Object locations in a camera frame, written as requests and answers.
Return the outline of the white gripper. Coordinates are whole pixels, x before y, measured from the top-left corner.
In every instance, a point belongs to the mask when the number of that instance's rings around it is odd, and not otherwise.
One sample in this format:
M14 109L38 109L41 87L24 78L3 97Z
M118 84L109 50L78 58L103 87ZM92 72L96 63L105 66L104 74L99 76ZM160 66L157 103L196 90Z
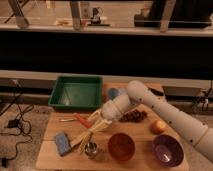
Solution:
M97 109L87 118L89 122L96 120L101 114L105 118L95 123L89 131L95 133L106 129L111 124L111 121L108 120L119 120L126 112L138 104L137 100L130 98L126 93L115 97L113 100L108 100L103 104L101 110Z

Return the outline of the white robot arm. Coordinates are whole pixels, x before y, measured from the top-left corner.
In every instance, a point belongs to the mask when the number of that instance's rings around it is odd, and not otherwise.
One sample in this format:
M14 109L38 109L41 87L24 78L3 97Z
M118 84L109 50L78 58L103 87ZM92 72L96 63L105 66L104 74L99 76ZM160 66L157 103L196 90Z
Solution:
M213 128L161 100L140 81L129 82L125 93L105 102L99 108L100 116L107 121L118 120L140 104L151 108L197 152L213 163Z

